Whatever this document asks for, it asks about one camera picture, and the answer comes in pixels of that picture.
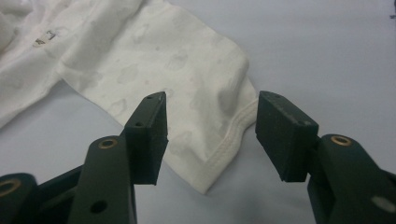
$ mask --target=white fabric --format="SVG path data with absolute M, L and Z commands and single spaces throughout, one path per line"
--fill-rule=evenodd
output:
M 120 124 L 144 96 L 166 91 L 164 159 L 205 193 L 255 120 L 244 52 L 179 7 L 160 0 L 3 0 L 0 6 L 16 15 L 13 23 L 0 17 L 7 33 L 0 38 L 0 127 L 60 80 Z

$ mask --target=wrinkled fabric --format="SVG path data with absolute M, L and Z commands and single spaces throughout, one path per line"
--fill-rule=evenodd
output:
M 0 127 L 61 80 L 122 125 L 143 97 L 165 91 L 164 159 L 205 193 L 255 121 L 247 56 L 180 7 L 160 0 L 0 6 Z

